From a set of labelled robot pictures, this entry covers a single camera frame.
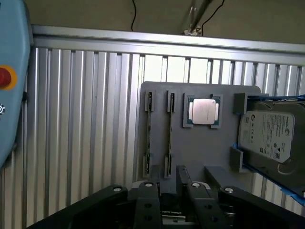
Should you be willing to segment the green RAM stick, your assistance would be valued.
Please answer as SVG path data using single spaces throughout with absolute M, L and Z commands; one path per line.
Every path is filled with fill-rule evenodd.
M 148 92 L 147 98 L 147 137 L 146 137 L 146 163 L 145 172 L 146 175 L 150 173 L 150 133 L 151 133 L 151 111 L 152 111 L 152 92 Z

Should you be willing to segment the black graphics card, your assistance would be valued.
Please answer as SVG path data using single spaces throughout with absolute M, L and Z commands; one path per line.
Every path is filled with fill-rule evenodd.
M 185 166 L 176 167 L 176 193 L 162 193 L 160 208 L 164 224 L 185 223 L 189 213 L 189 194 L 187 185 L 191 182 Z

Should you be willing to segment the grey parts rack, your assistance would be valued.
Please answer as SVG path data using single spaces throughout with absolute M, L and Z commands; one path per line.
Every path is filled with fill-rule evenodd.
M 150 173 L 146 175 L 147 98 L 152 92 Z M 256 95 L 257 86 L 144 82 L 140 90 L 136 178 L 157 178 L 161 191 L 175 192 L 176 167 L 185 166 L 191 179 L 205 181 L 205 167 L 229 169 L 230 148 L 237 142 L 240 117 L 234 112 L 236 94 Z M 186 96 L 221 96 L 221 124 L 186 125 Z

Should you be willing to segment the silver CPU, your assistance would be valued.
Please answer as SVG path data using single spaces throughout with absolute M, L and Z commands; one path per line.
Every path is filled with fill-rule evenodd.
M 194 96 L 186 96 L 186 105 L 184 111 L 186 117 L 183 121 L 186 125 L 210 125 L 217 128 L 221 124 L 221 96 L 213 96 L 210 98 L 196 98 Z

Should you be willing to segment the blue-grey teach pendant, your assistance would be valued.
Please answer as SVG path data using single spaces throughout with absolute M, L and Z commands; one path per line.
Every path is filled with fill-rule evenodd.
M 23 0 L 0 0 L 0 168 L 16 137 L 33 44 Z

